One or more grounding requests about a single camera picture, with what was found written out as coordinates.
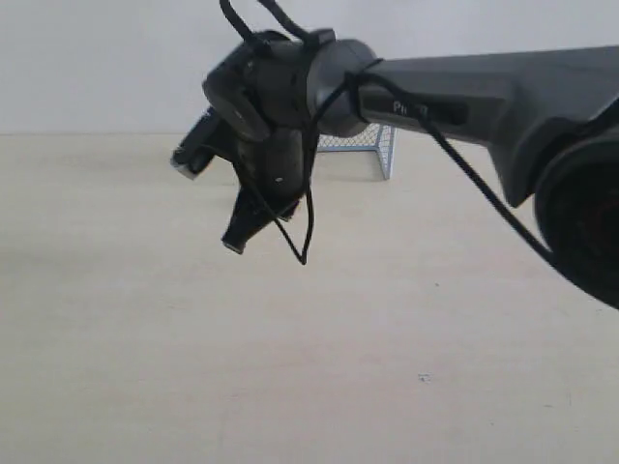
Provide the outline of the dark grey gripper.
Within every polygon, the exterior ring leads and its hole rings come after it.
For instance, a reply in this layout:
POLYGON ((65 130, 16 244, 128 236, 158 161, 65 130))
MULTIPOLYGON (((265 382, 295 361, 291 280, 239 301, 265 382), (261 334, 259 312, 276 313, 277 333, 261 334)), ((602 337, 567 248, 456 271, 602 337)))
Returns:
MULTIPOLYGON (((218 112, 208 108, 172 152, 171 166, 190 180, 224 150, 223 119, 250 143, 267 146, 297 135, 310 145, 317 143, 309 126, 335 91, 336 71, 327 65, 328 54, 336 50, 335 31, 302 30, 293 41, 278 31, 245 28, 241 37, 241 44, 203 82, 205 96, 218 112)), ((288 221, 299 203, 299 197, 241 185, 223 245, 243 252, 247 242, 274 221, 267 207, 288 221)))

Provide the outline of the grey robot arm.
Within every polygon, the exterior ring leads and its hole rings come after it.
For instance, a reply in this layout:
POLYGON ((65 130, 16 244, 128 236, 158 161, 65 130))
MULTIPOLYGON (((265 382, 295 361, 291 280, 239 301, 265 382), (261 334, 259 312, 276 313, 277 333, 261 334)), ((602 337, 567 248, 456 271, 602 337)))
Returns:
POLYGON ((223 244, 242 253, 310 201, 319 139, 372 124, 430 135, 558 274, 618 304, 618 49, 382 59, 330 29, 247 32, 202 85, 208 109, 171 165, 227 160, 223 244))

